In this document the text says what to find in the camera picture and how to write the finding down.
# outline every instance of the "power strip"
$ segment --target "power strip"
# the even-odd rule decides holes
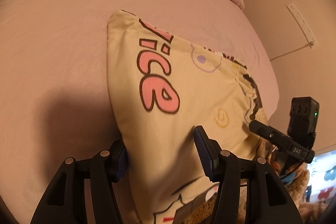
[[[307,21],[305,20],[305,18],[303,17],[303,15],[301,14],[301,12],[298,10],[298,8],[295,6],[295,4],[292,2],[291,4],[287,5],[288,10],[292,13],[292,15],[294,16],[296,22],[299,24],[301,30],[303,31],[308,43],[310,44],[310,47],[314,47],[318,45],[318,42],[311,30],[311,28],[309,27]]]

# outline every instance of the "wall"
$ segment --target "wall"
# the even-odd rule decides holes
[[[272,61],[280,101],[271,126],[287,131],[292,97],[320,103],[315,150],[336,144],[336,0],[244,0],[244,13],[270,59],[304,46],[307,40],[286,5],[294,2],[319,42]]]

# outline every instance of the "pink lettering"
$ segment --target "pink lettering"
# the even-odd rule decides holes
[[[160,75],[145,75],[140,81],[140,97],[147,111],[152,111],[154,103],[165,113],[176,113],[180,98],[172,85]]]
[[[158,35],[159,37],[163,38],[164,40],[166,40],[168,43],[171,43],[171,41],[173,40],[173,35],[162,31],[152,25],[150,25],[149,23],[142,21],[141,19],[139,19],[139,22],[141,23],[141,25],[146,28],[147,30],[155,33],[156,35]]]
[[[163,53],[169,55],[169,54],[170,54],[170,47],[167,46],[167,45],[164,43],[164,44],[162,45],[162,47],[161,47],[161,52],[163,52]]]
[[[157,44],[158,44],[157,40],[144,39],[144,38],[140,38],[139,40],[139,45],[141,47],[151,48],[153,50],[156,50]]]
[[[165,75],[171,74],[170,63],[162,55],[156,52],[147,51],[147,50],[139,52],[138,58],[137,58],[137,65],[138,65],[138,69],[143,74],[151,73],[151,63],[152,62],[157,62],[162,67],[162,70]]]

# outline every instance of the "patterned fabric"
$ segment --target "patterned fabric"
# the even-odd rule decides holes
[[[217,191],[205,177],[192,129],[240,158],[260,138],[251,119],[267,123],[246,66],[118,10],[108,23],[108,86],[128,157],[132,195],[142,223],[180,224]]]

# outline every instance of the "brown plush toy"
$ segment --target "brown plush toy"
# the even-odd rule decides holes
[[[275,161],[274,146],[268,141],[262,140],[260,146],[256,152],[257,157],[264,157],[270,162],[270,165],[274,171],[279,174],[280,166]],[[293,165],[289,168],[288,172],[296,168],[297,165]],[[306,170],[306,166],[302,165],[296,171],[296,175],[292,183],[286,186],[291,198],[297,206],[300,215],[305,224],[313,224],[325,211],[327,205],[319,203],[303,203],[303,194],[308,186],[309,171]],[[241,184],[245,184],[246,180],[241,180]],[[211,220],[211,214],[216,202],[217,194],[214,194],[207,202],[203,203],[197,208],[191,215],[189,215],[182,224],[209,224]],[[244,224],[246,214],[246,187],[241,187],[240,201],[238,210],[237,224]]]

